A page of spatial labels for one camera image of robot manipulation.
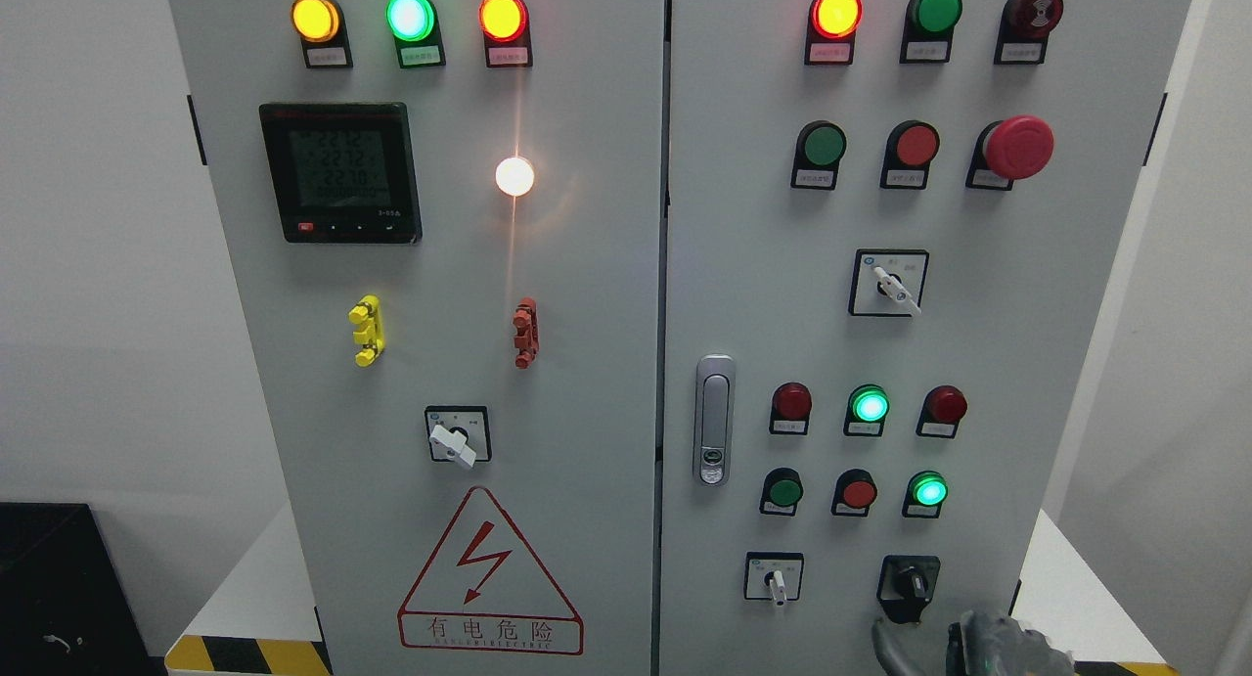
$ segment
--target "yellow black hazard stripe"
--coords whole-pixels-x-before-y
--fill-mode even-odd
[[[1178,672],[1163,663],[1126,663],[1104,661],[1079,661],[1074,665],[1078,676],[1178,676]]]
[[[179,671],[331,676],[324,643],[288,640],[183,635],[165,655],[165,666]]]

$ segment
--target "electrical hazard warning sign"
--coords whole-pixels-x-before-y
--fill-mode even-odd
[[[412,648],[582,653],[582,617],[482,486],[461,501],[398,620]]]

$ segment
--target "electrical control cabinet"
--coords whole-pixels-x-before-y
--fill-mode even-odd
[[[1009,608],[1188,3],[672,0],[662,676],[876,673],[871,622],[918,615],[890,627],[940,670]],[[745,600],[757,553],[804,591]]]
[[[942,663],[1188,3],[170,0],[334,672]]]
[[[334,673],[647,672],[665,0],[170,6]]]

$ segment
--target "white wall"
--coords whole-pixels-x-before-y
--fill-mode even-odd
[[[1049,493],[1062,531],[1127,612],[1167,660],[1196,675],[1217,673],[1252,588],[1246,8],[1212,0],[1207,21],[1198,8],[1194,65],[1184,95],[1172,95],[1177,124],[1146,172],[1159,172],[1159,184],[1127,229],[1131,247],[1137,229],[1142,239],[1137,253],[1119,253],[1122,274],[1126,258],[1133,272],[1124,292],[1111,287],[1102,314],[1107,361],[1098,327],[1085,403],[1079,387],[1080,448],[1060,458]],[[1222,673],[1252,673],[1243,632]]]
[[[0,498],[91,503],[151,653],[285,489],[167,0],[3,0]]]

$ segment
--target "gray cable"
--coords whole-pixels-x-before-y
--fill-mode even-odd
[[[926,672],[921,671],[904,651],[900,641],[895,640],[895,635],[886,631],[886,623],[881,617],[870,627],[870,637],[874,641],[874,656],[878,657],[878,663],[886,676],[926,676]]]

